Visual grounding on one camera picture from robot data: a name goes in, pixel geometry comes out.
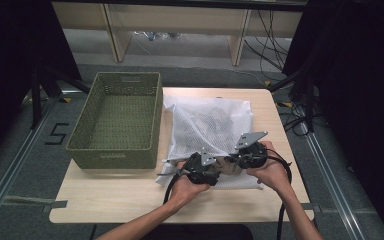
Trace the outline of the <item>wooden shelf unit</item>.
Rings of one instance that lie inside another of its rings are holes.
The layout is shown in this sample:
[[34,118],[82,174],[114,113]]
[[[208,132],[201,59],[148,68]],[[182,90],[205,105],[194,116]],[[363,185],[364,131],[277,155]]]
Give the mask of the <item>wooden shelf unit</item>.
[[104,30],[113,57],[124,59],[132,33],[167,32],[226,35],[231,62],[240,63],[247,36],[292,38],[300,12],[216,9],[199,7],[142,6],[76,3],[52,0],[60,25],[65,29]]

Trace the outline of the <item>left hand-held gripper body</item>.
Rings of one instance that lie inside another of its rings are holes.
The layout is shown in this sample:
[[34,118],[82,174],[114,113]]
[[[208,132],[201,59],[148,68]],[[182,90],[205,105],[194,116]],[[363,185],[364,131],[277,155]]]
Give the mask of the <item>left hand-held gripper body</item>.
[[205,150],[193,153],[182,166],[180,173],[186,175],[194,184],[208,184],[215,186],[221,174],[213,165],[216,158],[210,156]]

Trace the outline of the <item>person's right hand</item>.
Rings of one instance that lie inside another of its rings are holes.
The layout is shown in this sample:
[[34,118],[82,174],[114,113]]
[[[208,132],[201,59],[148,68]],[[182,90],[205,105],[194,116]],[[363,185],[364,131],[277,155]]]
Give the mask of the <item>person's right hand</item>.
[[258,179],[258,183],[272,188],[278,194],[291,188],[287,172],[281,162],[279,155],[275,152],[273,144],[270,141],[262,141],[268,153],[268,160],[259,168],[248,168],[248,175]]

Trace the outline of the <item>black curtain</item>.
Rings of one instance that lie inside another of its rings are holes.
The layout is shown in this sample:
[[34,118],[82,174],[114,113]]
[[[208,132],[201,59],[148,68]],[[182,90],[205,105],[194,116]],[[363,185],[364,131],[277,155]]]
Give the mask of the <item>black curtain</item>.
[[324,116],[384,224],[384,0],[307,0],[285,74],[312,50]]
[[50,88],[59,73],[81,78],[51,0],[0,0],[0,143],[32,77]]

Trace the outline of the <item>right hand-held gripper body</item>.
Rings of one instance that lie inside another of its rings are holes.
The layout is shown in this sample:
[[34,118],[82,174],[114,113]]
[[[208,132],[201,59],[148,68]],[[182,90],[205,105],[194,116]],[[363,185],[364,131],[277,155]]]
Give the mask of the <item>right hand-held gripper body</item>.
[[238,166],[242,169],[259,168],[267,161],[267,148],[260,139],[268,134],[267,131],[242,133],[235,150],[235,157],[239,158]]

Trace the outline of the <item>white mesh laundry bag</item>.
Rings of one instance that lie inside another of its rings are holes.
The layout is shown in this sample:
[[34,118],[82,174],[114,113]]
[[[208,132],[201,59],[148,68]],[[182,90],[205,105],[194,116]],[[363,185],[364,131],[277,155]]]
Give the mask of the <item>white mesh laundry bag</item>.
[[[164,109],[172,113],[171,140],[167,158],[156,182],[167,186],[180,173],[186,160],[195,152],[205,150],[215,158],[235,157],[235,145],[242,133],[252,131],[251,104],[245,100],[225,98],[180,97],[166,95]],[[240,175],[232,175],[230,163],[214,168],[229,169],[229,176],[220,174],[218,189],[262,189],[242,169]]]

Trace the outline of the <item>green woven basket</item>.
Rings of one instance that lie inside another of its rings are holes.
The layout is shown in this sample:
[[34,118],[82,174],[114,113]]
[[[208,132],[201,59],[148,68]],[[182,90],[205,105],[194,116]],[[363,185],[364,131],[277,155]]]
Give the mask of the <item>green woven basket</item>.
[[66,150],[81,169],[153,169],[162,104],[159,73],[100,72]]

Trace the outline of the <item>metal floor rail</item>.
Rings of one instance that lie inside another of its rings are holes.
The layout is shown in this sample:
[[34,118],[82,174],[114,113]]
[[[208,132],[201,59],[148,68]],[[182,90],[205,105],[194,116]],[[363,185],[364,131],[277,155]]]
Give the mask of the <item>metal floor rail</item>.
[[315,161],[320,169],[321,175],[327,185],[329,193],[350,239],[367,240],[356,215],[352,211],[351,205],[346,199],[336,177],[334,176],[333,170],[328,163],[318,139],[305,123],[301,123],[300,128],[306,132],[305,137],[307,139],[307,143],[315,157]]
[[36,144],[44,126],[46,125],[51,111],[54,109],[59,101],[59,97],[49,97],[44,109],[42,110],[42,118],[38,121],[37,125],[28,132],[23,144],[17,151],[17,154],[11,160],[8,168],[0,180],[0,207],[5,199],[5,196],[11,189],[17,176],[27,160],[31,150]]

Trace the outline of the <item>black tripod stand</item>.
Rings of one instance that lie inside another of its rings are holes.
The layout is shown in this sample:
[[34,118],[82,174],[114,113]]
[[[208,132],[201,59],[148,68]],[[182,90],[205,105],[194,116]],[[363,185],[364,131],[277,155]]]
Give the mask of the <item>black tripod stand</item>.
[[31,128],[35,129],[42,118],[42,105],[41,105],[41,90],[44,90],[48,97],[58,98],[62,94],[62,90],[58,85],[61,80],[83,93],[88,94],[90,88],[82,84],[80,80],[69,77],[67,74],[59,71],[43,62],[38,62],[31,75],[31,98],[33,105],[32,125]]
[[305,103],[303,120],[308,131],[313,132],[314,78],[312,70],[309,67],[302,66],[290,76],[269,87],[268,90],[274,93],[288,84],[293,84],[288,94],[289,98],[293,102],[303,101]]

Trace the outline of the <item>person's dark clothing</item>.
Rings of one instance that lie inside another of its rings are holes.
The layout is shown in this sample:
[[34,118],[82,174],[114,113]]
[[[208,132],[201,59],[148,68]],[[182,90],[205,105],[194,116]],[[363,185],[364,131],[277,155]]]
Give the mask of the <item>person's dark clothing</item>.
[[141,240],[254,240],[242,224],[160,225]]

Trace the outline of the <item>person's left hand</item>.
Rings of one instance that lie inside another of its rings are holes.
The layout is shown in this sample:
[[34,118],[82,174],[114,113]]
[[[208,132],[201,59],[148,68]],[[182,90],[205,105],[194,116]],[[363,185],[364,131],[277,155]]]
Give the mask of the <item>person's left hand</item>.
[[208,184],[194,184],[187,176],[182,175],[174,184],[167,204],[175,211],[179,211],[196,196],[207,191],[209,188]]

